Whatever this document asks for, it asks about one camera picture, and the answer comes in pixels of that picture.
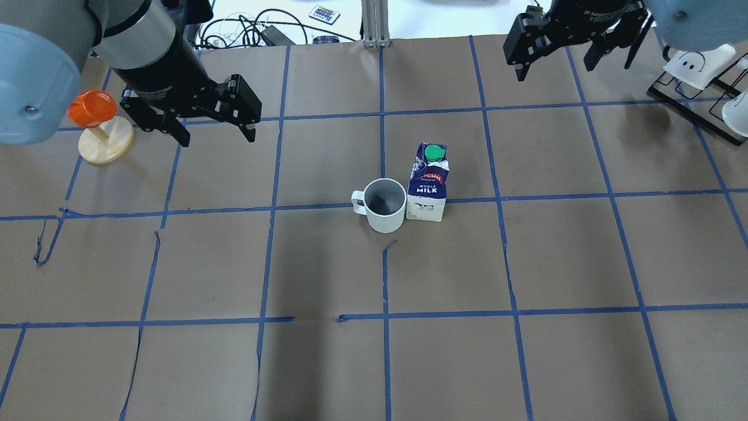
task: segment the mug handle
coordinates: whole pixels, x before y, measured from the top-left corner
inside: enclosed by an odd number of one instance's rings
[[[360,192],[358,190],[354,191],[353,194],[351,194],[351,203],[353,204],[353,211],[355,213],[358,213],[360,215],[366,215],[367,209],[359,205],[358,202],[364,201],[364,192]]]

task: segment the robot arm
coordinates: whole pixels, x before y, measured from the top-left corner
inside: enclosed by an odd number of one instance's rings
[[[652,17],[646,20],[647,8]],[[506,63],[523,81],[539,58],[592,41],[584,57],[587,70],[616,47],[632,46],[628,68],[652,19],[665,41],[684,51],[708,51],[748,37],[745,0],[553,0],[547,13],[528,6],[517,16],[503,46]]]
[[[207,17],[191,17],[203,3]],[[0,0],[0,36],[9,39],[0,44],[0,142],[40,142],[57,130],[92,46],[127,84],[120,105],[142,130],[186,147],[177,119],[206,116],[254,141],[260,100],[240,75],[211,80],[183,37],[191,18],[211,17],[195,0]]]

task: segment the orange plastic cup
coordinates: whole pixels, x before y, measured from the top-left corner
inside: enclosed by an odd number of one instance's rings
[[[117,114],[117,103],[105,91],[94,89],[76,97],[67,116],[80,127],[91,129],[104,121],[111,120]]]

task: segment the white floor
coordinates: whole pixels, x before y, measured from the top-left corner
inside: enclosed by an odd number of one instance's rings
[[[517,14],[532,3],[534,1],[530,0],[391,0],[390,36],[437,38],[506,34]],[[311,19],[308,14],[317,4],[340,12],[340,18],[333,25]],[[551,0],[540,0],[540,5],[548,10]],[[358,0],[215,0],[214,20],[237,18],[239,13],[252,17],[268,8],[293,13],[305,25],[328,29],[356,40],[360,38],[361,2]],[[278,12],[265,13],[261,18],[292,22],[292,18]],[[295,43],[304,43],[304,36],[297,27],[285,25],[280,29]],[[225,22],[211,27],[208,34],[222,34],[230,38],[231,34],[240,30],[234,22]],[[314,37],[324,34],[309,31],[310,43]]]

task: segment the remote control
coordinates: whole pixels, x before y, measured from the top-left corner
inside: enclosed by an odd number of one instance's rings
[[[317,19],[320,22],[327,23],[328,25],[332,25],[333,23],[335,23],[337,18],[340,17],[340,12],[330,10],[318,4],[314,7],[314,9],[312,9],[311,12],[309,12],[309,17],[312,19]]]

